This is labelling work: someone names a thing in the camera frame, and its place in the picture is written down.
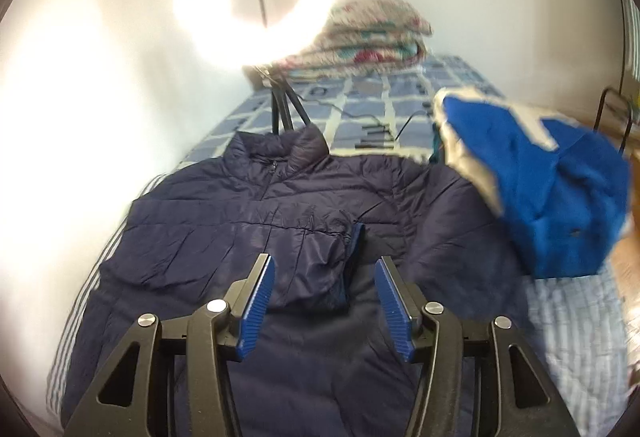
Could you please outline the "navy puffer jacket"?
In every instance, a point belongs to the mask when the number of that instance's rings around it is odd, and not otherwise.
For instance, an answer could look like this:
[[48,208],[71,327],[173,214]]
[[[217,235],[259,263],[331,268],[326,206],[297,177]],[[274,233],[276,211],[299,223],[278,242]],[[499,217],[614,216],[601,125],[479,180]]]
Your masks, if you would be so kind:
[[397,355],[378,302],[383,256],[457,317],[507,316],[544,347],[506,231],[452,168],[337,157],[314,126],[241,132],[132,203],[77,333],[62,420],[142,313],[188,316],[262,253],[276,264],[269,307],[256,348],[229,368],[247,436],[405,431],[420,371]]

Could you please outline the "blue checkered bed sheet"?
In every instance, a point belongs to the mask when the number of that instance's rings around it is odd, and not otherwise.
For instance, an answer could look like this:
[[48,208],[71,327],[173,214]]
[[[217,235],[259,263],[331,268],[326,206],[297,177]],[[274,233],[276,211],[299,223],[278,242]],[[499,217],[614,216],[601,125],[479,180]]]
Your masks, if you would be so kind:
[[295,82],[296,94],[330,151],[395,153],[419,162],[433,152],[432,100],[442,87],[500,94],[458,56],[430,55],[409,69],[347,79]]

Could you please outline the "blue and white fleece garment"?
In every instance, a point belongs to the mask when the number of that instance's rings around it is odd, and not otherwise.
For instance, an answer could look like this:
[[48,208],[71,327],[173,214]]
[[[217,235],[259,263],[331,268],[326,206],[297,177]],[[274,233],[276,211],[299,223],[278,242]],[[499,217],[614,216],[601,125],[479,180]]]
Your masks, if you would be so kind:
[[433,113],[446,164],[503,222],[529,275],[600,272],[629,200],[629,165],[608,139],[558,111],[475,87],[442,87]]

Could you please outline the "black tripod light stand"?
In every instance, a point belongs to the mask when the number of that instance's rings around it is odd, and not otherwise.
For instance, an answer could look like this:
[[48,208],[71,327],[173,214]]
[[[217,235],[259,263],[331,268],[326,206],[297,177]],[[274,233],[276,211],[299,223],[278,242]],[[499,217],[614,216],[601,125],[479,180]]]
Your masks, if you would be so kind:
[[[265,0],[257,1],[262,26],[267,29],[268,15]],[[296,91],[293,90],[292,85],[288,82],[280,64],[277,62],[263,64],[262,66],[254,66],[253,70],[262,78],[262,82],[270,84],[271,131],[273,135],[280,133],[280,127],[283,127],[286,132],[294,130],[290,107],[294,108],[304,125],[311,123],[302,101],[300,101]]]

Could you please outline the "folded floral quilt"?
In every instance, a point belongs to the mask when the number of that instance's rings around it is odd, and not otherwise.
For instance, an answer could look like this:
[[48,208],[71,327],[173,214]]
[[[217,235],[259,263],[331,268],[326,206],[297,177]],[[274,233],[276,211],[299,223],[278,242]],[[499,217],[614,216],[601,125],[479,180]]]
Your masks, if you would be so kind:
[[311,44],[278,64],[299,81],[385,73],[420,64],[432,34],[404,0],[352,0],[333,7]]

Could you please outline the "black metal shelf rack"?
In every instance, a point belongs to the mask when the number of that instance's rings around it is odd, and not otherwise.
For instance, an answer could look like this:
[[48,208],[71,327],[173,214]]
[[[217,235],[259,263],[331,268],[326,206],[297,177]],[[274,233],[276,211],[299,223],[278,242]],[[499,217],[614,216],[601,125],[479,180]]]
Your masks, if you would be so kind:
[[605,87],[600,95],[593,131],[603,132],[617,139],[618,152],[623,154],[631,131],[636,124],[637,107],[631,99],[612,86]]

